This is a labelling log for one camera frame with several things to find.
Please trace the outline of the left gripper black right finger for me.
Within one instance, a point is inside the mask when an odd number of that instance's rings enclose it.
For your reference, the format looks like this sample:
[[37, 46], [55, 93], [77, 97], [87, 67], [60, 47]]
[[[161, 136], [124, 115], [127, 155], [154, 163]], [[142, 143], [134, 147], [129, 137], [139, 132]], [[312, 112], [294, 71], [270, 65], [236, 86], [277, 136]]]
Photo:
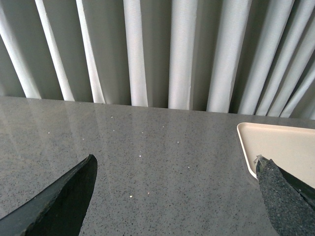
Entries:
[[254, 166], [275, 231], [281, 236], [313, 236], [315, 189], [262, 155], [256, 157]]

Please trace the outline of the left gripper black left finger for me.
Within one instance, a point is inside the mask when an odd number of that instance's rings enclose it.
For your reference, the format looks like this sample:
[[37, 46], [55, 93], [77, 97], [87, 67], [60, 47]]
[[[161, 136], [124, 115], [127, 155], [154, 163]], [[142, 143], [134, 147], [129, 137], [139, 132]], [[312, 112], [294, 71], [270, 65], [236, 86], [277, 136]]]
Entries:
[[97, 176], [90, 154], [28, 202], [0, 220], [2, 236], [77, 236]]

